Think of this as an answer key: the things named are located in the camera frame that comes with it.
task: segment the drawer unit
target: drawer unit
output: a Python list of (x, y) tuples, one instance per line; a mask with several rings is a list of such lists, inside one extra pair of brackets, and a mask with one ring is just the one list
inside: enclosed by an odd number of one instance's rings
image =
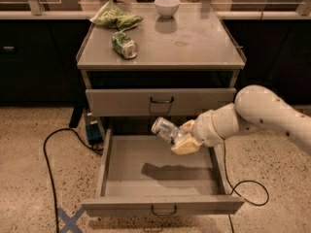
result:
[(176, 155), (156, 136), (106, 133), (95, 198), (83, 202), (89, 216), (234, 214), (244, 203), (228, 195), (222, 146)]
[(233, 100), (234, 88), (87, 89), (95, 117), (197, 116)]

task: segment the black cable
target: black cable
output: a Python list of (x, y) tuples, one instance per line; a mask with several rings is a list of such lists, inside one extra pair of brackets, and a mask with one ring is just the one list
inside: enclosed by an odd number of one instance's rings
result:
[[(232, 188), (232, 191), (231, 191), (231, 195), (233, 192), (235, 192), (238, 196), (242, 197), (246, 202), (248, 202), (249, 204), (251, 204), (252, 206), (264, 206), (268, 203), (269, 199), (270, 199), (270, 196), (269, 196), (269, 192), (268, 190), (264, 187), (264, 185), (262, 183), (259, 183), (259, 182), (256, 182), (256, 181), (253, 181), (253, 180), (246, 180), (246, 181), (242, 181), (242, 182), (239, 182), (238, 184), (236, 184), (235, 186), (233, 186), (228, 178), (228, 174), (227, 174), (227, 170), (226, 170), (226, 147), (225, 147), (225, 142), (224, 142), (224, 150), (225, 150), (225, 158), (224, 158), (224, 163), (225, 163), (225, 178), (228, 182), (228, 184), (230, 185), (230, 187)], [(265, 191), (266, 193), (266, 200), (263, 202), (263, 203), (254, 203), (248, 199), (246, 199), (245, 197), (243, 197), (239, 192), (237, 192), (236, 190), (236, 187), (239, 186), (240, 184), (242, 183), (256, 183), (258, 184), (259, 186), (261, 186), (263, 188), (263, 190)], [(229, 217), (229, 221), (230, 221), (230, 226), (231, 226), (231, 231), (232, 233), (234, 233), (234, 228), (233, 228), (233, 223), (232, 223), (232, 218), (230, 215), (228, 215)]]
[(53, 176), (52, 176), (52, 169), (51, 169), (51, 165), (50, 165), (50, 162), (49, 162), (49, 158), (48, 158), (48, 155), (47, 155), (47, 148), (46, 148), (46, 145), (47, 145), (47, 142), (49, 140), (49, 138), (60, 132), (60, 131), (71, 131), (73, 133), (76, 134), (76, 136), (78, 137), (78, 139), (80, 140), (80, 142), (85, 146), (87, 147), (89, 150), (92, 150), (94, 151), (96, 154), (99, 154), (101, 155), (102, 154), (102, 151), (103, 150), (96, 150), (92, 147), (89, 147), (87, 144), (85, 144), (85, 142), (82, 140), (82, 138), (80, 137), (80, 135), (75, 131), (73, 130), (72, 128), (61, 128), (61, 129), (58, 129), (54, 132), (52, 132), (45, 140), (45, 143), (43, 144), (43, 152), (45, 154), (45, 158), (46, 158), (46, 161), (47, 161), (47, 166), (48, 166), (48, 169), (49, 169), (49, 175), (50, 175), (50, 180), (51, 180), (51, 184), (52, 184), (52, 195), (53, 195), (53, 200), (54, 200), (54, 214), (55, 214), (55, 223), (56, 223), (56, 233), (59, 232), (59, 221), (58, 221), (58, 208), (57, 208), (57, 196), (56, 196), (56, 190), (55, 190), (55, 183), (54, 183), (54, 179), (53, 179)]

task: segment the green can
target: green can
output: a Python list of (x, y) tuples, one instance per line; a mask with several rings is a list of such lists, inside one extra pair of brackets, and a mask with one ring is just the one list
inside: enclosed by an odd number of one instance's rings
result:
[(134, 58), (138, 53), (138, 45), (124, 32), (114, 33), (112, 43), (116, 52), (124, 58)]

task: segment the crumpled green bag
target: crumpled green bag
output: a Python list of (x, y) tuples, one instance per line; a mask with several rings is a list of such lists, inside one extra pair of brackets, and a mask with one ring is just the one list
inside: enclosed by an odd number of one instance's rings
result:
[(107, 2), (90, 21), (99, 26), (124, 31), (135, 27), (142, 19), (143, 17), (141, 16), (125, 12), (112, 3)]

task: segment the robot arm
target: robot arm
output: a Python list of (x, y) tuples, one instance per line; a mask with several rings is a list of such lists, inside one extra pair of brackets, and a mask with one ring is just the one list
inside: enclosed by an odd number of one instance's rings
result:
[(184, 141), (173, 145), (172, 150), (179, 154), (190, 153), (199, 150), (201, 145), (213, 147), (230, 136), (250, 134), (263, 128), (280, 132), (311, 155), (311, 117), (299, 113), (274, 92), (259, 85), (243, 88), (234, 103), (186, 122), (181, 130), (189, 134)]

